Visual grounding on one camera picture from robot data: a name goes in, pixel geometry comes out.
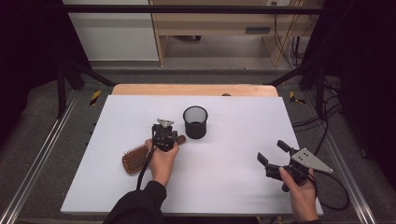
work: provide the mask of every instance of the person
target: person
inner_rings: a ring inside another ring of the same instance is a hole
[[[151,148],[151,140],[146,140],[146,146]],[[161,224],[163,213],[161,206],[166,198],[166,187],[169,183],[176,155],[179,151],[175,143],[168,152],[155,150],[149,169],[152,180],[144,189],[137,189],[126,193],[114,205],[107,215],[104,224]],[[316,209],[315,188],[310,181],[298,186],[291,175],[283,168],[279,168],[280,175],[290,189],[291,210],[296,220],[295,223],[319,224]]]

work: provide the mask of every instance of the black cable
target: black cable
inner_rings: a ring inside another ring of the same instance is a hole
[[[343,189],[344,193],[346,194],[346,203],[345,203],[342,207],[333,207],[333,206],[330,206],[330,205],[324,203],[321,199],[319,199],[320,204],[323,205],[323,206],[325,206],[325,207],[327,207],[327,208],[329,208],[329,209],[335,210],[335,211],[343,211],[343,210],[345,210],[346,208],[348,208],[348,207],[349,207],[349,204],[350,204],[349,193],[347,192],[347,189],[346,189],[346,187],[344,187],[343,183],[341,183],[341,181],[338,180],[337,178],[335,178],[334,176],[329,175],[329,174],[327,174],[327,173],[325,173],[325,172],[318,171],[318,170],[316,170],[315,172],[324,174],[324,175],[326,175],[326,176],[329,176],[331,179],[335,180],[335,182],[337,182],[337,183],[341,186],[341,188]]]
[[[318,21],[317,15],[309,15],[311,21]]]
[[[330,113],[334,108],[336,108],[339,105],[340,104],[336,104],[336,105],[332,106],[329,110],[325,111],[325,114]],[[303,127],[303,126],[306,126],[306,125],[308,125],[308,124],[310,124],[310,123],[312,123],[312,122],[314,122],[314,121],[316,121],[318,119],[320,119],[319,116],[314,116],[313,118],[308,119],[306,121],[299,121],[299,122],[292,123],[291,126],[293,128]]]
[[[315,170],[315,172],[324,174],[326,176],[329,176],[331,179],[335,180],[335,182],[337,182],[337,184],[339,184],[341,186],[341,188],[343,189],[344,193],[346,194],[346,203],[342,207],[334,207],[334,206],[328,205],[328,204],[324,203],[321,199],[318,198],[320,204],[325,206],[325,207],[327,207],[327,208],[329,208],[329,209],[335,210],[335,211],[343,211],[343,210],[345,210],[350,204],[350,199],[349,199],[349,193],[347,192],[347,189],[344,187],[343,183],[341,183],[341,181],[339,181],[334,176],[329,175],[329,174],[327,174],[327,173],[325,173],[323,171]],[[318,194],[319,194],[317,180],[311,174],[308,174],[308,175],[305,175],[305,176],[306,176],[306,179],[309,182],[311,182],[312,185],[314,186],[314,188],[315,188],[315,197],[317,198]]]
[[[151,139],[154,139],[154,128],[151,129]],[[149,152],[148,156],[146,157],[145,165],[143,166],[143,169],[140,171],[139,177],[137,178],[136,190],[140,189],[140,186],[142,185],[143,176],[145,175],[146,169],[149,166],[149,161],[151,160],[155,149],[157,149],[157,148],[154,147],[154,143],[152,143],[151,151]]]
[[[329,99],[327,99],[326,102],[329,102],[332,98],[335,98],[335,97],[337,97],[337,96],[338,96],[338,95],[333,95],[333,96],[329,97]],[[318,154],[318,151],[319,151],[319,149],[320,149],[321,145],[323,144],[324,139],[325,139],[325,137],[326,137],[326,133],[327,133],[327,131],[329,130],[329,122],[328,122],[328,117],[327,117],[326,105],[327,105],[327,103],[324,104],[324,111],[325,111],[325,113],[323,114],[323,115],[324,115],[324,122],[326,123],[326,127],[325,127],[325,129],[324,129],[323,136],[322,136],[322,138],[320,139],[320,142],[319,142],[317,148],[315,149],[314,155],[317,155],[317,154]],[[311,123],[311,122],[314,122],[315,120],[318,120],[318,118],[311,119],[311,120],[309,120],[306,124]]]
[[[311,24],[308,26],[308,28],[305,29],[305,31],[303,32],[303,34],[301,36],[305,36],[305,33],[308,32],[309,29],[311,29],[311,27],[315,24],[314,21],[311,22]]]
[[[296,63],[294,65],[296,65],[297,67],[301,65],[300,63],[298,63],[298,60],[302,59],[301,57],[298,57],[298,50],[297,50],[300,44],[301,43],[295,44],[296,49],[294,49],[294,37],[291,39],[291,51],[293,52],[294,58],[296,59]]]
[[[271,221],[268,222],[268,224],[273,224],[276,218],[277,218],[277,217],[273,217],[273,218],[271,219]]]
[[[334,114],[336,114],[338,111],[333,111],[333,112],[330,114],[330,116],[328,116],[328,118],[331,117],[331,116],[333,116]],[[314,126],[311,126],[311,127],[309,127],[309,128],[306,128],[306,129],[294,130],[294,132],[295,132],[295,133],[300,133],[300,132],[308,131],[308,130],[310,130],[310,129],[313,129],[313,128],[315,128],[315,127],[320,126],[321,124],[323,124],[323,121],[320,122],[320,123],[317,123],[317,124],[314,125]]]
[[[333,95],[339,94],[340,91],[341,91],[339,88],[334,87],[334,85],[332,85],[332,84],[327,80],[326,77],[324,78],[324,87],[325,87],[325,90],[326,90],[326,91],[333,91],[333,92],[335,92],[335,93],[331,92],[331,94],[333,94]]]
[[[277,19],[277,14],[274,14],[274,40],[275,40],[275,44],[276,44],[277,48],[280,50],[280,53],[282,54],[282,57],[286,61],[286,63],[291,63],[289,61],[288,57],[286,56],[285,51],[283,50],[282,41],[280,40],[279,34],[277,33],[277,21],[276,21],[276,19]]]

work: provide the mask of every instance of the camera mount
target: camera mount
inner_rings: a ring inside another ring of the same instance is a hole
[[[172,131],[171,120],[157,119],[160,124],[154,124],[152,131],[154,131],[153,144],[160,150],[167,152],[170,151],[177,140],[177,131]]]

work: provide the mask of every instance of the gray floor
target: gray floor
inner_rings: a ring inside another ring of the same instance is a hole
[[[188,36],[171,38],[164,67],[147,63],[141,66],[122,67],[115,69],[111,63],[99,63],[98,73],[116,82],[123,83],[248,83],[262,84],[284,75],[291,69],[285,63],[273,67],[265,52],[260,38],[240,38],[222,36],[203,36],[201,42],[191,40]],[[23,218],[40,218],[55,223],[58,220],[100,221],[102,217],[72,217],[60,213],[64,194],[73,180],[79,162],[84,154],[86,143],[90,140],[90,132],[98,120],[106,95],[111,88],[84,76],[87,84],[83,91],[71,91],[76,95],[76,105],[70,112],[56,144],[40,169],[23,207],[19,212],[19,220]],[[329,77],[334,85],[339,85],[336,78]],[[300,91],[297,83],[299,77],[293,78],[284,85],[277,87],[278,93],[284,98],[285,105],[292,123],[303,121],[315,116],[310,104],[298,104],[290,101],[290,91],[294,91],[297,99],[309,102],[311,91]],[[96,105],[89,105],[93,92],[101,90]],[[330,105],[337,104],[331,100]],[[56,83],[50,82],[30,92],[29,103],[21,115],[12,136],[0,151],[0,211],[6,211],[18,187],[28,174],[35,156],[45,142],[57,114]],[[348,170],[356,181],[364,201],[371,209],[377,223],[396,223],[396,193],[388,184],[375,161],[361,157],[359,142],[342,113],[336,113],[329,119],[330,135],[342,154]],[[315,150],[322,130],[320,126],[308,131],[299,132],[296,137],[301,147]],[[325,144],[318,156],[336,169],[336,178],[341,178],[344,171],[337,169],[337,161],[332,155],[331,144]],[[318,175],[320,189],[319,198],[333,206],[340,206],[345,201],[345,194],[334,181],[326,176]],[[324,207],[325,223],[361,223],[357,215],[358,204],[351,204],[344,211],[333,211]]]

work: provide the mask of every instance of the metal rail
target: metal rail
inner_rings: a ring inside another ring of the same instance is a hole
[[[316,109],[314,106],[314,96],[312,92],[304,93],[307,99],[307,102],[314,114],[316,114]],[[324,125],[322,124],[319,126],[320,130],[324,133]],[[347,163],[345,162],[343,156],[341,155],[340,150],[338,149],[337,145],[335,144],[334,139],[332,138],[331,132],[327,132],[326,142],[329,146],[330,155],[332,156],[332,160],[337,168],[338,173],[340,174],[340,179],[343,182],[346,190],[349,193],[350,201],[352,202],[356,214],[358,215],[359,219],[361,220],[362,224],[376,224],[375,217],[367,204],[366,200],[364,199],[363,194],[361,193],[361,189],[358,186],[353,174],[350,172]]]
[[[37,181],[48,156],[50,155],[67,119],[69,118],[71,111],[73,110],[78,96],[79,91],[72,91],[68,100],[68,107],[66,108],[64,115],[60,119],[57,119],[52,126],[52,130],[50,131],[46,141],[38,152],[38,155],[35,158],[32,166],[30,167],[29,172],[23,179],[20,187],[18,188],[18,191],[15,193],[14,198],[9,203],[7,209],[0,217],[1,224],[12,224],[17,219],[18,214],[20,213],[26,199],[29,196],[29,193],[35,185],[35,182]]]
[[[142,6],[142,5],[44,5],[41,9],[71,13],[203,13],[203,14],[277,14],[323,15],[341,12],[341,8],[252,7],[252,6]]]

